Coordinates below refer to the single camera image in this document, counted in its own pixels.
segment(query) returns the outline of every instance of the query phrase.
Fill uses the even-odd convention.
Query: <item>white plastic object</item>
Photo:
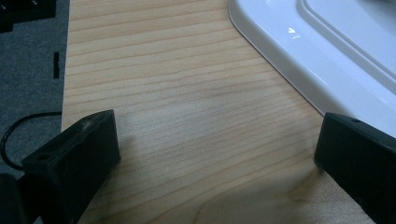
[[[396,1],[230,0],[229,12],[320,113],[396,137]]]

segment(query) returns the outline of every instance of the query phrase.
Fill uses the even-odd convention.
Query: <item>black cable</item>
[[[16,170],[21,170],[23,171],[23,167],[16,164],[15,162],[11,161],[9,159],[9,157],[7,156],[6,153],[6,142],[9,138],[9,136],[15,131],[15,129],[22,123],[24,123],[26,120],[28,119],[35,119],[35,118],[40,118],[40,117],[49,117],[49,116],[60,116],[62,115],[62,112],[48,112],[48,113],[39,113],[39,114],[33,114],[33,115],[29,115],[26,116],[22,119],[19,119],[18,121],[16,121],[14,124],[11,125],[11,127],[9,127],[9,129],[6,131],[6,133],[3,135],[3,138],[1,140],[0,143],[0,155],[1,158],[3,159],[3,161],[6,163],[6,165],[16,169]]]

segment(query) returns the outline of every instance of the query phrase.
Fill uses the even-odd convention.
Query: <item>white plastic tray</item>
[[[250,43],[322,114],[396,137],[396,3],[230,0]]]

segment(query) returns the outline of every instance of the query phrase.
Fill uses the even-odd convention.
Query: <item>light wood surface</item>
[[[72,0],[63,128],[114,109],[122,161],[79,223],[372,223],[313,163],[322,116],[226,0]]]

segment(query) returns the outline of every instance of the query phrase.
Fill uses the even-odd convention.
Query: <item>wood grain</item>
[[[72,0],[63,128],[106,109],[122,161],[79,223],[372,223],[226,0]]]

